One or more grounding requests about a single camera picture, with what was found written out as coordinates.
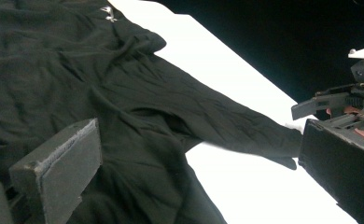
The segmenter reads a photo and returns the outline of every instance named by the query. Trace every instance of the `white table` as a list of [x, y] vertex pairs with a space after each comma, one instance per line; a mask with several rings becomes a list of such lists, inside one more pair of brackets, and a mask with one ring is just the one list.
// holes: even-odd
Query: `white table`
[[[134, 23], [161, 35], [157, 55], [276, 122], [303, 132], [292, 121], [296, 104], [189, 15], [176, 15], [154, 2], [110, 0]], [[261, 157], [202, 143], [187, 153], [204, 189], [230, 224], [356, 223], [298, 167], [290, 171]]]

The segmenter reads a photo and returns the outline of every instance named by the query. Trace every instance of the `white logo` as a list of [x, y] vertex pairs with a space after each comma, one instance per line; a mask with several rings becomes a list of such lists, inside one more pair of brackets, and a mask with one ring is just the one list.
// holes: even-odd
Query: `white logo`
[[108, 13], [108, 16], [106, 17], [107, 20], [112, 22], [117, 21], [113, 15], [112, 7], [101, 7], [101, 10]]

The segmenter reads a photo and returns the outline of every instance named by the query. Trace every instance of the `black background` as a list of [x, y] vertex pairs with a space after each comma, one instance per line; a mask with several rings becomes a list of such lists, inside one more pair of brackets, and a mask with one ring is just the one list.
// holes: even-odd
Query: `black background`
[[295, 101], [354, 82], [364, 5], [353, 0], [157, 0], [189, 14]]

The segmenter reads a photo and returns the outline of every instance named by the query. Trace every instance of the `cloth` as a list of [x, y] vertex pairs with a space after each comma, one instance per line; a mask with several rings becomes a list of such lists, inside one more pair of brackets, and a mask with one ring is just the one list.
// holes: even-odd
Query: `cloth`
[[299, 131], [157, 57], [166, 44], [159, 35], [105, 6], [0, 0], [0, 180], [7, 187], [11, 164], [91, 118], [99, 120], [104, 164], [70, 223], [225, 223], [185, 157], [202, 141], [293, 168]]

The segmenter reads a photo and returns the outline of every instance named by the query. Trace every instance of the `black garment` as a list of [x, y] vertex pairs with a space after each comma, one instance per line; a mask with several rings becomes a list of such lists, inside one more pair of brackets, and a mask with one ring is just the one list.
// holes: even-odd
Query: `black garment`
[[98, 118], [104, 164], [71, 223], [224, 223], [185, 152], [202, 140], [277, 160], [301, 135], [153, 53], [105, 1], [0, 1], [0, 179], [65, 126]]

